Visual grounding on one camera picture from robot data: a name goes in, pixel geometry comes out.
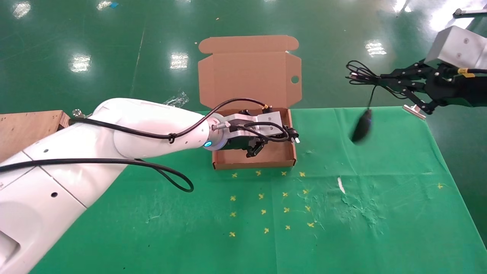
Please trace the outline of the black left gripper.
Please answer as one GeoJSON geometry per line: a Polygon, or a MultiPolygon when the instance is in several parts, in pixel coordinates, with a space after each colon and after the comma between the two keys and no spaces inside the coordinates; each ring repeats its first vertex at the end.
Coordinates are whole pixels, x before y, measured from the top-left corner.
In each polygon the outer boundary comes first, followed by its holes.
{"type": "MultiPolygon", "coordinates": [[[[297,131],[292,127],[283,127],[281,137],[297,138],[297,131]]],[[[266,144],[265,140],[256,136],[237,136],[227,140],[226,150],[246,150],[246,157],[252,158],[257,156],[266,144]]]]}

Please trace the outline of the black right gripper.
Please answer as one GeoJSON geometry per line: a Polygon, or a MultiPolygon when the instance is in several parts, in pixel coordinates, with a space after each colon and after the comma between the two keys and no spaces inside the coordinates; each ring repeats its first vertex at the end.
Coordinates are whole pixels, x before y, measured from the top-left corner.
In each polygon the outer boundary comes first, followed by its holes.
{"type": "Polygon", "coordinates": [[[380,75],[380,83],[385,83],[393,96],[409,100],[427,115],[433,114],[437,106],[486,107],[486,81],[486,70],[437,72],[423,62],[380,75]],[[426,80],[426,85],[416,80],[426,80]]]}

